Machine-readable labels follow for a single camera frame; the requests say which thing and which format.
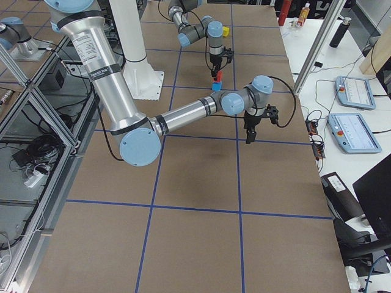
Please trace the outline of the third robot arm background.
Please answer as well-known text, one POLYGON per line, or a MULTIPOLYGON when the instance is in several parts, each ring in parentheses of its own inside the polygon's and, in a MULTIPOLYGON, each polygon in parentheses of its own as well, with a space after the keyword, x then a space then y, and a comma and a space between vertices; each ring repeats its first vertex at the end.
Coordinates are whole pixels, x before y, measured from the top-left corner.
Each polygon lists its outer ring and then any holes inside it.
POLYGON ((1 20, 1 45, 12 50, 15 61, 38 62, 42 59, 46 45, 34 40, 22 20, 12 16, 1 20))

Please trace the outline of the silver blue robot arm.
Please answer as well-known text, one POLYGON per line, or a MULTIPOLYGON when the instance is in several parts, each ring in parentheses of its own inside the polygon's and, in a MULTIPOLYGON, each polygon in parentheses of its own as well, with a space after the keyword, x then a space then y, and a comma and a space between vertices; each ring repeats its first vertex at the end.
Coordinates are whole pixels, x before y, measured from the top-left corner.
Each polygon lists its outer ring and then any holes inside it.
POLYGON ((178 29, 178 41, 181 47, 185 48, 206 38, 211 62, 207 64, 207 67, 211 72, 213 82, 217 84, 222 82, 222 69, 225 67, 223 60, 226 60, 226 64, 230 64, 234 51, 223 45, 224 27, 212 16, 207 15, 199 19, 199 24, 189 23, 185 14, 192 13, 201 4, 202 1, 170 1, 168 16, 178 29))
POLYGON ((135 104, 138 98, 158 98, 163 73, 147 61, 137 5, 134 1, 111 1, 125 64, 120 65, 104 33, 105 18, 97 1, 48 1, 54 31, 73 43, 88 77, 112 124, 123 161, 136 167, 151 164, 161 151, 161 136, 197 120, 224 111, 244 115, 247 143, 255 140, 255 127, 268 118, 278 122, 278 111, 268 103, 273 82, 256 76, 239 91, 215 90, 178 109, 148 117, 135 104))

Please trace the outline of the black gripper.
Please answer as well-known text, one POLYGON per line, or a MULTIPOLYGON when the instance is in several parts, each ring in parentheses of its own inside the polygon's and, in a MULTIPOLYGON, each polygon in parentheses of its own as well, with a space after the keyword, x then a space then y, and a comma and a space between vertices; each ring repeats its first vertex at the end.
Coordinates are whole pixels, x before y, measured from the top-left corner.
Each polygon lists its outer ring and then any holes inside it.
POLYGON ((250 108, 244 112, 244 129, 246 129, 246 143, 254 143, 256 139, 255 127, 262 118, 269 118, 273 125, 279 122, 279 111, 276 106, 268 104, 265 108, 257 109, 255 114, 249 112, 250 108))
POLYGON ((222 60, 226 59, 225 64, 230 64, 234 56, 234 50, 231 48, 226 48, 225 46, 220 46, 214 48, 210 46, 209 57, 210 62, 213 64, 211 69, 212 78, 216 77, 216 74, 222 68, 222 60))

